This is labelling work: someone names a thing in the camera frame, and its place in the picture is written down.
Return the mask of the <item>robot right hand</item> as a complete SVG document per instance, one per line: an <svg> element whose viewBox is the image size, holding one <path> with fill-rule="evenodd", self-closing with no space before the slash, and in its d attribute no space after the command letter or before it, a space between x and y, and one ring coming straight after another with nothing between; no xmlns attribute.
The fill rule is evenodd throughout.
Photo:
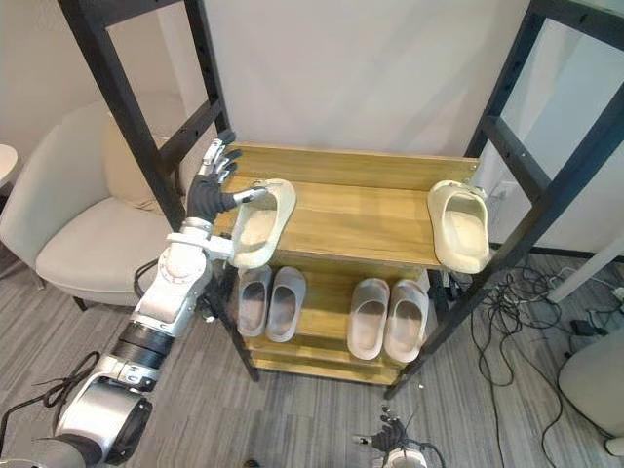
<svg viewBox="0 0 624 468"><path fill-rule="evenodd" d="M407 432L407 426L388 404L381 405L381 429L372 435L354 434L352 441L360 446L367 446L382 453L393 449L416 449L420 446Z"/></svg>

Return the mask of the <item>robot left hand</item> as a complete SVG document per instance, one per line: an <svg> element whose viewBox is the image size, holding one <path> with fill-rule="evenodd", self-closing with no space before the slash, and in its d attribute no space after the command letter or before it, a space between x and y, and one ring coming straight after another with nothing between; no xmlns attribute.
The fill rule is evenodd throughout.
<svg viewBox="0 0 624 468"><path fill-rule="evenodd" d="M226 181L233 177L238 169L236 160L243 155L241 149L227 151L235 139L236 134L227 130L219 133L211 142L190 185L186 210L188 217L214 223L220 214L268 194L268 190L261 185L238 192L226 192L223 189Z"/></svg>

